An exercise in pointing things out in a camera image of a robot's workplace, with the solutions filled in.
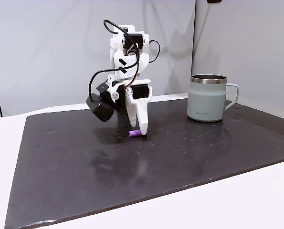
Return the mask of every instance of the purple object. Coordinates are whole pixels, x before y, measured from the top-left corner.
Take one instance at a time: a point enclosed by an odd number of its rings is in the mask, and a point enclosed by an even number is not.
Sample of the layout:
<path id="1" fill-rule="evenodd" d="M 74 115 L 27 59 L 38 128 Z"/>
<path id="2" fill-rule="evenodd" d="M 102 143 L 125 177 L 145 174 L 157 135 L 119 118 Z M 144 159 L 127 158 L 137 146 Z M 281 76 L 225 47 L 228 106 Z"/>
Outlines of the purple object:
<path id="1" fill-rule="evenodd" d="M 129 131 L 129 137 L 138 137 L 141 136 L 142 133 L 140 130 L 130 130 Z"/>

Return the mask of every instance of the mug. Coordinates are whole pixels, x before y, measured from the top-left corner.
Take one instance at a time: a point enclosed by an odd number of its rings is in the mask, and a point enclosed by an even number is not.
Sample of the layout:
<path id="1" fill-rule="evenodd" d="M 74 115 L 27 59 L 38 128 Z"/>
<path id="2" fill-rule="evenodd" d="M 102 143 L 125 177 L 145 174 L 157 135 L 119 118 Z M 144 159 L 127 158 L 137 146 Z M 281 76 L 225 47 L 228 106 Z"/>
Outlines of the mug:
<path id="1" fill-rule="evenodd" d="M 236 99 L 224 107 L 227 86 L 236 87 Z M 221 75 L 194 75 L 190 79 L 188 117 L 202 122 L 216 122 L 222 119 L 223 111 L 238 100 L 239 87 L 227 83 L 227 77 Z"/>

